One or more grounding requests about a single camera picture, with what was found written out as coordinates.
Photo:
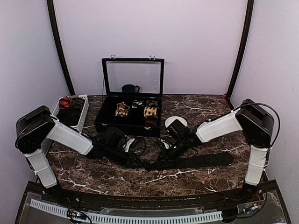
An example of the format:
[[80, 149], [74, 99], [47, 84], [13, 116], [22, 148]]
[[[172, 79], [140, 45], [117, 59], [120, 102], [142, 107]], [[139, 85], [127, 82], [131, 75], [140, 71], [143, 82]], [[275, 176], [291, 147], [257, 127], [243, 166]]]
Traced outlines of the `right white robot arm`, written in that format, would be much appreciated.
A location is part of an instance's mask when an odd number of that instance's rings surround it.
[[249, 202], [256, 196], [256, 188], [267, 166], [269, 153], [277, 137], [273, 137], [274, 118], [263, 109], [265, 104], [246, 99], [240, 106], [215, 119], [208, 119], [190, 129], [187, 121], [179, 116], [169, 117], [165, 121], [166, 131], [175, 139], [175, 143], [165, 147], [161, 143], [158, 159], [151, 165], [155, 170], [200, 168], [229, 165], [233, 156], [229, 152], [206, 154], [192, 158], [181, 156], [195, 146], [208, 143], [218, 137], [241, 131], [248, 145], [250, 156], [245, 176], [247, 184], [239, 191], [238, 198]]

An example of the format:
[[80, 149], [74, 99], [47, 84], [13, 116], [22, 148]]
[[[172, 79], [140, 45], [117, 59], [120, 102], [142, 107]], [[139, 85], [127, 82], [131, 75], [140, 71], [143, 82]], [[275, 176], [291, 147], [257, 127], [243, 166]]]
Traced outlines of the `black necktie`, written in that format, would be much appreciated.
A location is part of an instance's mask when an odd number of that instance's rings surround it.
[[222, 152], [218, 154], [206, 154], [190, 158], [168, 160], [167, 165], [164, 168], [156, 168], [156, 162], [154, 162], [149, 164], [149, 169], [146, 170], [151, 171], [225, 166], [231, 164], [233, 160], [234, 156], [232, 156], [230, 153]]

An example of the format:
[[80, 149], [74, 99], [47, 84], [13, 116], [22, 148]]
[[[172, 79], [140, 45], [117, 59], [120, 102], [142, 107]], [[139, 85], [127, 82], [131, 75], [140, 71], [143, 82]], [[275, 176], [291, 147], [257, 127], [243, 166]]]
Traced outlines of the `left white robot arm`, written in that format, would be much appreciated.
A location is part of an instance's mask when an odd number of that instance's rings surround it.
[[135, 152], [121, 148], [125, 134], [116, 127], [109, 127], [97, 139], [89, 137], [53, 116], [46, 106], [40, 106], [16, 122], [15, 147], [26, 157], [47, 195], [55, 203], [63, 203], [66, 193], [61, 190], [48, 159], [42, 151], [45, 139], [69, 147], [89, 159], [106, 157], [127, 168], [143, 168], [144, 162]]

